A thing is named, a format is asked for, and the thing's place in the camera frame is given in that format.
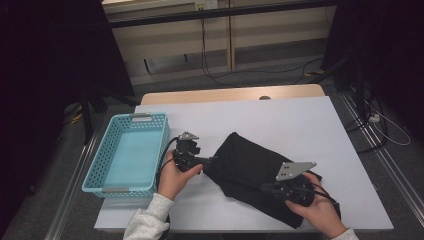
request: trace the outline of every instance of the black fabric bag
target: black fabric bag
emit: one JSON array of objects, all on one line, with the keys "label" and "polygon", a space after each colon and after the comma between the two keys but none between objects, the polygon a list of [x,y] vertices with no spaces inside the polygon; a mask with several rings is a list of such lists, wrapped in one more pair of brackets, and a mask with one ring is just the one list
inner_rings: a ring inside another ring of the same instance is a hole
[{"label": "black fabric bag", "polygon": [[225,196],[247,203],[293,228],[302,224],[301,216],[259,188],[263,183],[275,182],[282,162],[291,162],[289,159],[235,132],[227,137],[215,156],[215,163],[204,173],[221,187]]}]

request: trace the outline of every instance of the blue plastic basket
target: blue plastic basket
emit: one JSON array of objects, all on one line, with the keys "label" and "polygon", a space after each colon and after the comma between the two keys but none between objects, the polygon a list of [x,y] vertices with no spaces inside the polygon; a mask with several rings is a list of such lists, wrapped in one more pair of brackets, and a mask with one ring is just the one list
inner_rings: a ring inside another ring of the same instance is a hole
[{"label": "blue plastic basket", "polygon": [[82,185],[101,198],[151,197],[155,174],[169,141],[165,113],[115,115]]}]

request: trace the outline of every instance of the wooden table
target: wooden table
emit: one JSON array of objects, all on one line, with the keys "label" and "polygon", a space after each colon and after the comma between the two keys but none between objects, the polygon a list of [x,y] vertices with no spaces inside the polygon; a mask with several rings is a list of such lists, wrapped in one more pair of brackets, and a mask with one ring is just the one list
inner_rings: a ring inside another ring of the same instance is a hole
[{"label": "wooden table", "polygon": [[322,97],[325,96],[321,86],[317,84],[230,88],[181,92],[148,93],[141,100],[142,105],[220,102],[237,100],[256,100],[261,97],[271,99]]}]

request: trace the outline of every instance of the hand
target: hand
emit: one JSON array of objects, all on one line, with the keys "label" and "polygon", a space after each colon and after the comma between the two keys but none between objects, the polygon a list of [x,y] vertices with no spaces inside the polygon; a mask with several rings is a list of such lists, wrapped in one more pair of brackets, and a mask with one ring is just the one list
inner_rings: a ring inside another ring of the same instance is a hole
[{"label": "hand", "polygon": [[170,200],[174,200],[178,193],[183,190],[188,180],[200,173],[203,168],[202,164],[194,166],[192,169],[181,172],[172,156],[172,150],[166,153],[166,165],[162,169],[162,173],[160,175],[159,189],[158,193]]},{"label": "hand", "polygon": [[[321,187],[321,183],[317,177],[310,173],[304,175],[311,181]],[[314,186],[315,191],[322,192],[322,189]],[[336,210],[331,201],[323,196],[315,195],[315,200],[309,207],[303,207],[291,201],[286,201],[286,205],[294,213],[304,217],[317,230],[324,233],[328,238],[332,239],[344,233],[347,228],[340,221]]]}]

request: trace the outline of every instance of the sleeve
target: sleeve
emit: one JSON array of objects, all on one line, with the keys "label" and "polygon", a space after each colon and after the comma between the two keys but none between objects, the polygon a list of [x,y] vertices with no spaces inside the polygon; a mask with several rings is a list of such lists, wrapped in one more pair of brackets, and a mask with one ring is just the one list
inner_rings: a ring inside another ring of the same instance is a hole
[{"label": "sleeve", "polygon": [[349,228],[342,235],[331,240],[359,240],[352,228]]},{"label": "sleeve", "polygon": [[137,209],[131,218],[125,229],[124,240],[159,239],[162,232],[169,228],[169,223],[165,223],[165,220],[173,204],[168,198],[154,193],[147,209]]}]

